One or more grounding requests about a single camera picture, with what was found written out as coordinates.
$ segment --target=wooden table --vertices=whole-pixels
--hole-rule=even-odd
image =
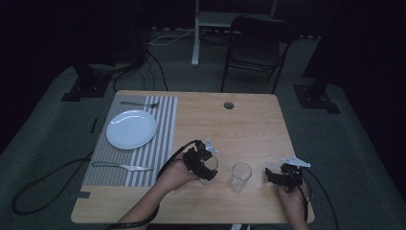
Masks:
[[[264,169],[280,172],[283,157],[295,155],[278,99],[274,95],[119,91],[120,95],[178,97],[173,151],[191,140],[211,138],[219,150],[213,184],[193,181],[169,193],[153,223],[282,223],[287,222]],[[224,103],[234,104],[226,109]],[[228,187],[231,168],[246,162],[253,170],[245,189]],[[72,213],[76,223],[115,222],[148,187],[82,186]],[[309,205],[308,221],[314,220]]]

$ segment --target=fork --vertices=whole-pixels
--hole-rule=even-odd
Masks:
[[[157,107],[159,105],[158,103],[131,103],[131,102],[120,102],[120,104],[128,104],[128,105],[140,105],[140,106],[146,106],[150,108]]]

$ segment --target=clear glass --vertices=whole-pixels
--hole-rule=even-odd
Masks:
[[[233,166],[231,177],[229,179],[229,186],[235,192],[241,192],[245,184],[248,182],[252,175],[251,167],[243,162],[238,162]]]

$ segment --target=dark background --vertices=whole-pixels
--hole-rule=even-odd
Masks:
[[[268,1],[201,1],[202,10],[268,13]],[[304,73],[346,91],[400,193],[405,173],[404,1],[281,0],[276,18],[323,36]],[[53,79],[78,62],[114,65],[143,55],[148,31],[192,28],[194,1],[2,1],[0,151]],[[134,39],[130,25],[134,25]]]

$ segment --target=striped placemat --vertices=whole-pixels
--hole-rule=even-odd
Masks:
[[[120,104],[121,101],[141,104],[160,102],[158,107],[148,108]],[[116,95],[106,117],[91,162],[83,179],[83,185],[150,187],[162,166],[172,156],[172,139],[176,117],[177,97]],[[150,113],[156,121],[155,135],[137,149],[117,149],[107,140],[106,130],[110,121],[127,110],[140,109]],[[153,167],[153,171],[128,172],[116,167],[93,167],[92,162],[102,161],[124,165]]]

